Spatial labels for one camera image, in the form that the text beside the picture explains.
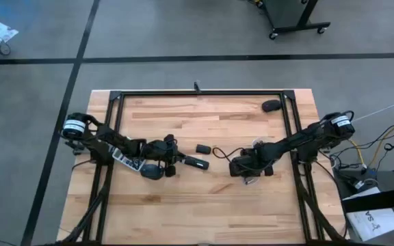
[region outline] white sign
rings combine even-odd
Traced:
[[[373,187],[343,200],[377,193],[380,193],[380,190]],[[391,208],[353,212],[346,216],[363,241],[394,230],[394,211]]]

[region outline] white paper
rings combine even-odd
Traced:
[[[376,193],[380,193],[380,190],[373,187],[344,200]],[[394,230],[394,211],[391,208],[348,213],[346,216],[363,241]]]
[[[17,30],[0,23],[0,38],[4,40],[4,42],[8,42],[8,40],[12,39],[18,33]]]

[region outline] white label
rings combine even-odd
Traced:
[[[337,117],[337,118],[331,120],[331,123],[335,124],[335,122],[340,122],[342,120],[348,120],[348,119],[349,118],[346,115],[343,115],[343,116],[340,116],[340,117]]]
[[[67,120],[65,121],[65,124],[74,124],[77,126],[81,126],[83,128],[85,128],[86,124],[84,124],[83,122],[79,121],[79,120]]]
[[[76,126],[76,125],[72,125],[72,124],[67,124],[67,125],[65,125],[65,126],[63,127],[63,129],[64,129],[64,130],[65,130],[65,129],[74,129],[74,130],[80,131],[80,132],[82,132],[82,133],[85,132],[85,128],[80,127],[80,126]]]
[[[360,189],[364,185],[363,181],[357,182],[355,185],[355,189]]]
[[[350,124],[350,121],[349,120],[344,120],[342,122],[337,123],[337,126],[340,127],[340,126],[345,126],[347,124]]]

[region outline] wooden table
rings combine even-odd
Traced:
[[[302,128],[306,128],[319,120],[313,93],[302,89],[295,90],[295,95]],[[88,113],[103,121],[108,98],[109,91],[92,91]],[[115,163],[103,243],[304,243],[288,154],[274,165],[273,176],[260,177],[258,183],[246,186],[241,178],[229,176],[227,160],[195,153],[196,144],[217,146],[227,153],[251,146],[257,137],[269,141],[286,137],[282,112],[261,110],[261,103],[269,99],[277,97],[126,97],[120,134],[154,140],[172,133],[181,152],[204,159],[210,166],[202,171],[177,163],[176,176],[154,181]],[[295,132],[291,106],[289,115]],[[87,154],[78,156],[76,163],[88,158]],[[324,156],[318,159],[331,170]],[[67,236],[86,211],[94,170],[92,164],[74,170],[58,239]],[[318,165],[313,166],[313,179],[321,211],[343,233],[343,212],[333,181]],[[311,214],[309,221],[314,232]]]

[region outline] black floor stripe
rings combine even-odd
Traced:
[[[83,58],[81,64],[121,64],[142,62],[228,62],[318,59],[393,59],[394,53],[306,54],[306,55],[184,55],[160,57],[93,57]],[[76,64],[77,58],[0,59],[0,65],[13,64]]]
[[[119,64],[138,62],[214,62],[214,61],[272,61],[315,59],[390,59],[394,53],[310,54],[310,55],[194,55],[163,57],[105,57],[85,58],[84,64]]]
[[[73,64],[76,58],[0,59],[0,65],[14,64]]]
[[[77,58],[74,63],[73,69],[71,70],[71,74],[69,76],[63,101],[62,104],[60,105],[59,115],[57,117],[57,121],[54,126],[53,136],[51,138],[51,142],[48,147],[47,157],[45,158],[44,166],[42,168],[42,173],[40,175],[39,185],[38,188],[36,189],[36,195],[34,196],[33,205],[31,206],[30,214],[27,220],[27,225],[25,226],[25,231],[21,241],[22,246],[30,246],[33,240],[34,230],[36,229],[36,224],[38,222],[40,209],[42,207],[42,202],[44,199],[45,191],[47,189],[49,176],[51,174],[51,168],[53,167],[55,153],[57,151],[57,146],[60,140],[58,130],[61,129],[65,120],[66,113],[68,111],[69,102],[75,86],[75,81],[77,80],[77,75],[79,74],[79,70],[86,50],[86,46],[88,45],[92,24],[95,19],[96,11],[99,8],[99,2],[100,0],[94,0],[94,3],[92,4],[88,22],[86,23],[85,31],[81,38],[79,51],[77,52]]]

